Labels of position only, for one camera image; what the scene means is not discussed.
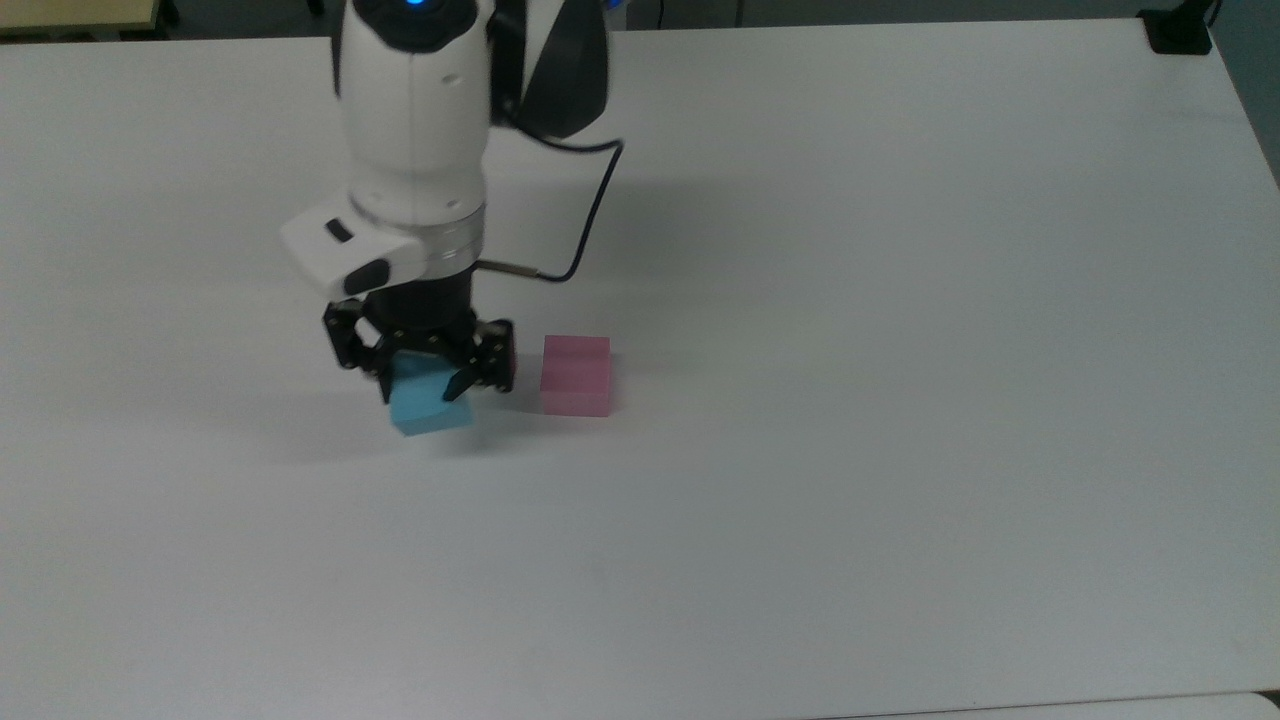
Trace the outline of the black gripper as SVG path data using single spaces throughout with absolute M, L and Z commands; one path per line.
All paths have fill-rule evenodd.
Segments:
M 509 319 L 477 322 L 472 309 L 474 274 L 463 272 L 433 281 L 372 291 L 361 299 L 326 304 L 323 325 L 337 364 L 360 370 L 378 384 L 390 404 L 393 357 L 416 352 L 447 357 L 454 366 L 442 398 L 454 402 L 472 387 L 507 395 L 515 388 L 517 352 Z M 358 325 L 366 322 L 376 342 L 366 345 Z

